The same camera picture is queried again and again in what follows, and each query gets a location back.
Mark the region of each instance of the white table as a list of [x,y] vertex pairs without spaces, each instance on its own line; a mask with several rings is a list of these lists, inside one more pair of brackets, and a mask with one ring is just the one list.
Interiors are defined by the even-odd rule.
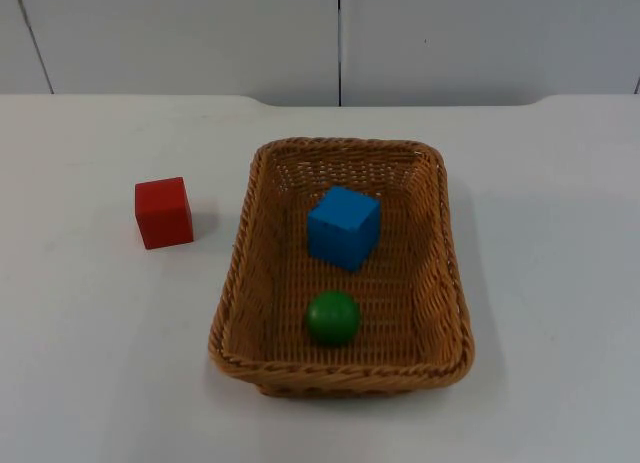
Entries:
[[[442,152],[477,344],[460,383],[290,401],[208,362],[249,162],[291,135]],[[5,96],[0,150],[3,462],[637,461],[640,98]],[[134,183],[171,176],[197,241],[146,251]]]

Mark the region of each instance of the green sphere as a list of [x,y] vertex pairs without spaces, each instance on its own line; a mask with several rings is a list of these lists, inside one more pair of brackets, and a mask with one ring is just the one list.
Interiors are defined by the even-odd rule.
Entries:
[[358,332],[360,308],[347,293],[325,291],[309,304],[305,321],[317,343],[340,346],[348,343]]

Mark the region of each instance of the toy block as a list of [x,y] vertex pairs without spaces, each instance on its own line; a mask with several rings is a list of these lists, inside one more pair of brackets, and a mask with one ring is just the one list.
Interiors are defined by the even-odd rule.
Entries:
[[135,214],[148,250],[193,241],[191,210],[182,178],[138,183]]
[[380,202],[334,186],[307,216],[309,254],[356,271],[378,243]]

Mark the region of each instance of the red cube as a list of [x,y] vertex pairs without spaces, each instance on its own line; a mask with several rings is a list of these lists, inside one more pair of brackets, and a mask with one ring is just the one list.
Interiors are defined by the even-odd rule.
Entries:
[[138,183],[135,211],[147,250],[193,241],[191,210],[182,178]]

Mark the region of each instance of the blue cube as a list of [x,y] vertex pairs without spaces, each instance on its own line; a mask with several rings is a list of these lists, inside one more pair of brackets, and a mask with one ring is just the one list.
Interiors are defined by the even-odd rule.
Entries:
[[309,254],[356,271],[380,237],[380,202],[339,186],[331,188],[307,217]]

